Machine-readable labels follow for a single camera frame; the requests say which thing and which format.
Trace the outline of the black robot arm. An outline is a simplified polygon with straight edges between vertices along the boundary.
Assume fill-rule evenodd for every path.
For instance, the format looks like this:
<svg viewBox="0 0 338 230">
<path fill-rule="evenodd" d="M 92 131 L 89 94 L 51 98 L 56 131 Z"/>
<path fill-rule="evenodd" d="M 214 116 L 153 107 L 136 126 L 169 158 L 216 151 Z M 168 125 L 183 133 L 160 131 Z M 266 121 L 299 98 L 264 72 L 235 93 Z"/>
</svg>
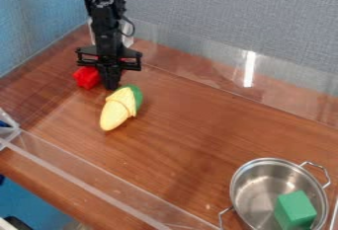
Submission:
<svg viewBox="0 0 338 230">
<path fill-rule="evenodd" d="M 83 0 L 87 15 L 91 19 L 91 30 L 95 44 L 76 49 L 76 64 L 97 69 L 103 85 L 107 90 L 119 87 L 124 70 L 141 70 L 143 53 L 128 48 L 123 43 L 123 37 L 131 37 L 133 33 L 124 34 L 121 22 L 133 26 L 124 16 L 125 0 Z"/>
</svg>

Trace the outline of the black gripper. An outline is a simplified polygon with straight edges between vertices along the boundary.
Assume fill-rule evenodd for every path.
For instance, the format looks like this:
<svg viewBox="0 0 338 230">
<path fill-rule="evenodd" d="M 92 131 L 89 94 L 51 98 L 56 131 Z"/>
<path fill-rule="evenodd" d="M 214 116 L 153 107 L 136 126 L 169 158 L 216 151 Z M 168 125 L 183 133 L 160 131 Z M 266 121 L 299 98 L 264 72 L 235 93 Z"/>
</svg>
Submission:
<svg viewBox="0 0 338 230">
<path fill-rule="evenodd" d="M 121 78 L 121 70 L 141 70 L 143 53 L 121 46 L 116 54 L 99 54 L 96 46 L 79 47 L 76 64 L 79 66 L 97 67 L 101 83 L 107 90 L 116 90 Z"/>
</svg>

